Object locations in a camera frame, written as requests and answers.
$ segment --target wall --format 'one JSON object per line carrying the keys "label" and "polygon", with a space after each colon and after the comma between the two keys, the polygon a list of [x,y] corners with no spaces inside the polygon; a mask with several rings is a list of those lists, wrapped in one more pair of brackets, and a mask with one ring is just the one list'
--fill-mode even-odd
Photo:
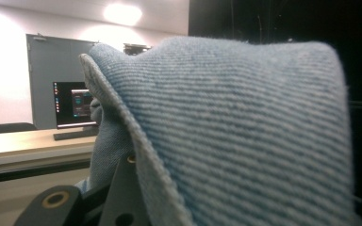
{"label": "wall", "polygon": [[156,45],[176,35],[0,7],[0,123],[32,122],[25,34],[37,33],[100,41],[119,50],[123,43]]}

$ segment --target wooden desk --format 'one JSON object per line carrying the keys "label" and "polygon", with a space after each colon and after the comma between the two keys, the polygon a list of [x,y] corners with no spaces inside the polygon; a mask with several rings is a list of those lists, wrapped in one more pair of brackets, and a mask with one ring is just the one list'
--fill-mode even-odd
{"label": "wooden desk", "polygon": [[96,137],[83,137],[55,141],[53,134],[79,131],[80,128],[65,130],[39,130],[20,133],[0,134],[0,170],[41,164],[41,161],[55,159],[64,161],[70,156],[91,157]]}

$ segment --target denim fabric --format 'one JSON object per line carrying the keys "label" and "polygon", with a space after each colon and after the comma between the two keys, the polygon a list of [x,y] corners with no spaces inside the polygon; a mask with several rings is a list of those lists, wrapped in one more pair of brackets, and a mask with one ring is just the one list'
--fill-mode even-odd
{"label": "denim fabric", "polygon": [[83,191],[135,152],[153,225],[353,224],[346,90],[329,46],[184,37],[80,58],[103,109]]}

